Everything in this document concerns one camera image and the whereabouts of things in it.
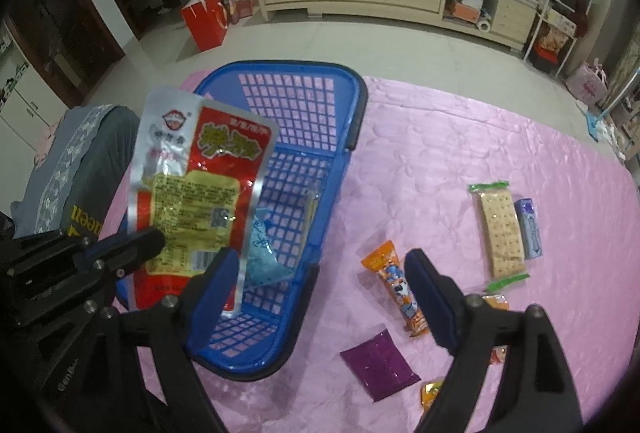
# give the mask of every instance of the tile floor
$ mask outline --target tile floor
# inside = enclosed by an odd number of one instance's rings
[[[308,20],[279,13],[270,23],[257,14],[232,26],[224,44],[198,52],[179,12],[164,17],[126,57],[105,74],[93,103],[117,103],[142,112],[147,92],[179,86],[187,76],[250,59],[294,59],[341,63],[363,76],[396,79],[482,100],[522,114],[613,156],[595,143],[575,99],[516,54],[472,36],[420,25],[326,16]]]

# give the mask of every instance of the purple packet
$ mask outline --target purple packet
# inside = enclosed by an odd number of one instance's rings
[[[420,381],[386,329],[361,345],[340,352],[340,355],[362,381],[373,402],[386,399]]]

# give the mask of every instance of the pink quilt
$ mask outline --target pink quilt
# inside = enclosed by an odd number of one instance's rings
[[[192,91],[206,75],[193,74],[181,89]],[[461,288],[481,286],[486,260],[466,187],[501,179],[510,181],[514,199],[533,198],[544,252],[528,262],[531,278],[507,292],[511,308],[546,308],[590,417],[625,370],[638,328],[640,205],[630,174],[591,147],[503,109],[392,80],[366,82],[360,141],[290,360],[257,383],[231,383],[196,367],[229,431],[413,431],[419,385],[372,403],[338,352],[384,324],[424,381],[444,376],[451,358],[430,335],[408,337],[398,309],[360,260],[392,239],[401,256],[422,247]],[[106,236],[125,206],[112,209]],[[141,358],[149,389],[159,393],[149,352]],[[500,371],[489,367],[469,431],[485,424]]]

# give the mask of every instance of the pink bag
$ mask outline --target pink bag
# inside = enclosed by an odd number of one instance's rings
[[[587,106],[592,106],[607,95],[607,76],[596,59],[593,66],[582,63],[565,82],[567,90]]]

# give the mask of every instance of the blue plastic basket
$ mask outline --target blue plastic basket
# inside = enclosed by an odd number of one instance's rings
[[[246,288],[242,312],[221,319],[196,362],[235,381],[268,377],[289,358],[318,276],[322,241],[355,148],[367,89],[354,71],[306,61],[239,61],[217,69],[194,93],[275,120],[280,135],[258,207],[278,261],[296,267],[291,281]],[[320,198],[301,253],[309,187]]]

